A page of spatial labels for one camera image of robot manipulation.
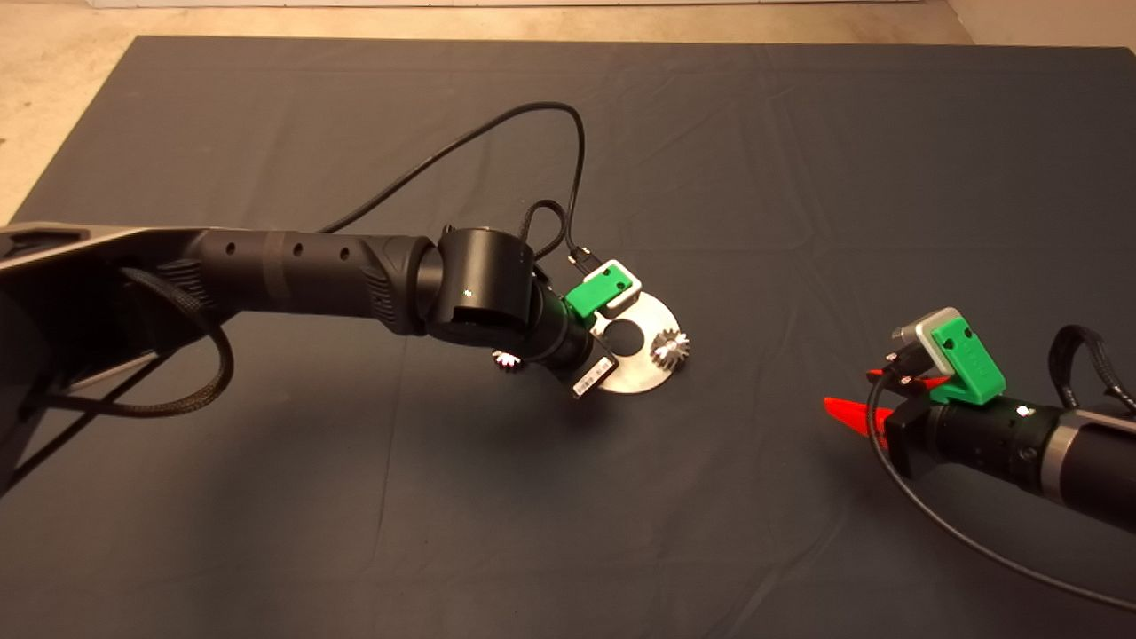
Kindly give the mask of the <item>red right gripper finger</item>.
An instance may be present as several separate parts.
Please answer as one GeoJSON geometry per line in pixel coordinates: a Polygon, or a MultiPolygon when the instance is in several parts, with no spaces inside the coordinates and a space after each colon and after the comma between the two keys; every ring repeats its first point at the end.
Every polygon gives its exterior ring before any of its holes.
{"type": "Polygon", "coordinates": [[[934,388],[949,382],[947,375],[942,375],[937,370],[926,371],[897,370],[895,367],[869,370],[867,381],[869,384],[884,381],[883,387],[889,392],[930,392],[934,388]]]}
{"type": "MultiPolygon", "coordinates": [[[[849,430],[855,432],[857,434],[868,439],[870,435],[870,430],[868,428],[868,406],[864,403],[855,403],[852,400],[843,398],[824,398],[824,410],[828,413],[835,421],[840,422],[841,425],[847,426],[849,430]]],[[[872,429],[877,435],[877,440],[882,446],[888,446],[888,437],[886,437],[886,418],[892,415],[893,410],[878,407],[872,413],[872,429]]]]}

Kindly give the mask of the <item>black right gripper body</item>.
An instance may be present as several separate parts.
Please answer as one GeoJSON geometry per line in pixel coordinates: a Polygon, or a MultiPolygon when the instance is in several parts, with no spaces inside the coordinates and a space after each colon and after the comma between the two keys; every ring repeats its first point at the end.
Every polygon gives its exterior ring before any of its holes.
{"type": "Polygon", "coordinates": [[[908,480],[955,464],[1042,496],[1039,470],[1060,417],[1059,407],[1014,398],[982,406],[912,398],[885,417],[887,453],[908,480]]]}

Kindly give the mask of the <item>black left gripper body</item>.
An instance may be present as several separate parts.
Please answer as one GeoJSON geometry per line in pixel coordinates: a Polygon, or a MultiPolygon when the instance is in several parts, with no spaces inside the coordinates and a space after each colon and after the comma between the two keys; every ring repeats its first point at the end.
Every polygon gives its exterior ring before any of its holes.
{"type": "Polygon", "coordinates": [[[574,398],[599,390],[619,367],[607,345],[549,287],[532,288],[528,360],[548,370],[574,398]]]}

